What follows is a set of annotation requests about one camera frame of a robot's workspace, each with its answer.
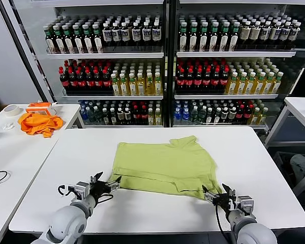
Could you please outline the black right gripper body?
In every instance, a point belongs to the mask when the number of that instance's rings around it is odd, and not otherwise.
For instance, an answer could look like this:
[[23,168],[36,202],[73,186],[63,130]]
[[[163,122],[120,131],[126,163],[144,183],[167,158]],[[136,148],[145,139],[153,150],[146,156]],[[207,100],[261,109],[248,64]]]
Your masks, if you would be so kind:
[[225,194],[218,194],[214,199],[213,205],[219,206],[225,212],[233,211],[236,208],[236,202],[229,199]]

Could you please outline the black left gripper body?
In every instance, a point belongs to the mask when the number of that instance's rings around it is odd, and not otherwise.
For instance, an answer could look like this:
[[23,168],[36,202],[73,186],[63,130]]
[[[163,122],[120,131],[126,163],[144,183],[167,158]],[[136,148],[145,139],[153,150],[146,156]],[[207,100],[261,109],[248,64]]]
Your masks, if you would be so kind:
[[111,197],[111,186],[108,182],[92,179],[89,184],[89,194],[93,196],[95,202],[100,202],[101,197]]

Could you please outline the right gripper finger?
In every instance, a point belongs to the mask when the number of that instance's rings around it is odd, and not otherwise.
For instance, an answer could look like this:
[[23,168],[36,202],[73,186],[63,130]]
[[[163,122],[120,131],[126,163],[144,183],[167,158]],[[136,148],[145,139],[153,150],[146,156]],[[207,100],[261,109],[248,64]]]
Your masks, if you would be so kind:
[[226,184],[222,184],[223,189],[225,190],[225,195],[231,199],[232,201],[236,201],[236,194],[235,194],[235,190],[231,189],[228,185]]
[[203,189],[203,194],[204,194],[204,200],[205,201],[213,203],[214,202],[213,200],[218,197],[217,194],[214,194],[214,193],[210,192],[204,185],[202,185],[202,189]]

